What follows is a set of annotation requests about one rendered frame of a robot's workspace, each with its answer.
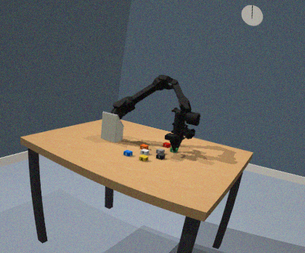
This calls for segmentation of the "orange block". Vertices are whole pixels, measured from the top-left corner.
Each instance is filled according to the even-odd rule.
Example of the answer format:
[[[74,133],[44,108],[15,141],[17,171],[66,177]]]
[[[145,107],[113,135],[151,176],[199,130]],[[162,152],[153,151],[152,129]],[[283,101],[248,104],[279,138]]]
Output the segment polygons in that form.
[[[148,146],[149,146],[149,145],[145,145],[145,144],[140,145],[140,149],[142,149],[142,150],[143,150],[143,149],[146,149],[146,150],[147,150],[147,149],[148,149]]]

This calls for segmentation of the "blue block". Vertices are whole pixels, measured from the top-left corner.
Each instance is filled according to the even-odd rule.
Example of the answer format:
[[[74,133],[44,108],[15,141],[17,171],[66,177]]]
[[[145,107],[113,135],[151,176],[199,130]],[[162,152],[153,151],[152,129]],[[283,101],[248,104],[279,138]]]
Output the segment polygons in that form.
[[[125,156],[131,156],[132,153],[133,153],[133,152],[131,152],[131,151],[129,151],[129,150],[126,150],[126,151],[124,151],[123,154],[124,154]]]

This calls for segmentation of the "yellow block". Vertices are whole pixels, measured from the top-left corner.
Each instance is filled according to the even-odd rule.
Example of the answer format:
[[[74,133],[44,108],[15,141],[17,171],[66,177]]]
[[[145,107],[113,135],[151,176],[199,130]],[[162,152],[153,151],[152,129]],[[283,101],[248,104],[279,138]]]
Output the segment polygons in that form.
[[[142,156],[139,157],[139,160],[140,160],[140,161],[147,161],[148,158],[149,158],[148,156],[142,155]]]

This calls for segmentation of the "red block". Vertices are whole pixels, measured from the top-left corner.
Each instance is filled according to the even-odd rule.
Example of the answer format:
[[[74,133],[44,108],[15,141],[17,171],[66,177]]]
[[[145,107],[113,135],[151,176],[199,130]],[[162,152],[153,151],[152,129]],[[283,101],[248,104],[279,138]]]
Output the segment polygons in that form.
[[[163,147],[165,147],[165,148],[170,148],[170,147],[171,147],[171,143],[165,142],[165,143],[163,144]]]

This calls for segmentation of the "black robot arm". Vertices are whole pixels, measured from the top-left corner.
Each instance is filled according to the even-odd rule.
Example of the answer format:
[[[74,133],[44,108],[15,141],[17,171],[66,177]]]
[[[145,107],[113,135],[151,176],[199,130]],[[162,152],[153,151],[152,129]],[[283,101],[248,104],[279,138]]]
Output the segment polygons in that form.
[[[200,113],[191,111],[192,109],[190,107],[190,101],[184,96],[178,81],[165,75],[159,75],[156,79],[154,79],[153,83],[145,87],[143,90],[137,92],[135,95],[125,97],[122,100],[113,103],[114,108],[110,113],[117,114],[121,119],[122,116],[125,116],[128,112],[135,109],[134,106],[137,102],[156,91],[161,91],[164,89],[173,89],[179,101],[181,110],[177,107],[172,110],[172,112],[175,112],[174,121],[179,123],[185,123],[186,121],[187,124],[198,126]],[[187,125],[184,125],[180,129],[179,133],[183,134],[186,139],[192,139],[192,137],[195,136],[195,130],[188,129]]]

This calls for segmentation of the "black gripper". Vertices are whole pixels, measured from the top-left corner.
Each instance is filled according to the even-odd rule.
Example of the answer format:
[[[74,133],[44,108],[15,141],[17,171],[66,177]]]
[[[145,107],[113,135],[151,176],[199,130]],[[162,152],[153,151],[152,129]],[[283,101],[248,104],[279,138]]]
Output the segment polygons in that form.
[[[186,124],[174,122],[172,123],[172,125],[174,125],[173,131],[165,135],[165,140],[170,141],[173,152],[175,152],[176,149],[179,148],[180,145],[182,144],[183,139],[185,139],[184,135],[180,134],[179,132],[184,125],[186,126]]]

